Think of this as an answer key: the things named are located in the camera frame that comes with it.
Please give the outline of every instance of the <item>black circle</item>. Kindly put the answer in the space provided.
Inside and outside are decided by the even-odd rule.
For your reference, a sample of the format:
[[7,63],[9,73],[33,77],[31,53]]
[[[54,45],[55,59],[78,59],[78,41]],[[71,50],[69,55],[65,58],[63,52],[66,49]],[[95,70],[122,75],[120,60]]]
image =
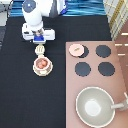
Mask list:
[[115,72],[114,66],[109,62],[100,63],[98,70],[103,76],[112,76]]
[[102,58],[106,58],[111,55],[111,49],[106,45],[99,45],[96,48],[96,54]]
[[87,76],[91,71],[91,68],[89,66],[89,64],[87,64],[86,62],[79,62],[76,64],[75,66],[75,72],[77,75],[79,76]]
[[79,58],[84,58],[84,57],[86,57],[87,55],[88,55],[88,53],[89,53],[89,50],[88,50],[88,48],[86,47],[86,46],[83,46],[84,47],[84,53],[81,55],[81,56],[79,56]]

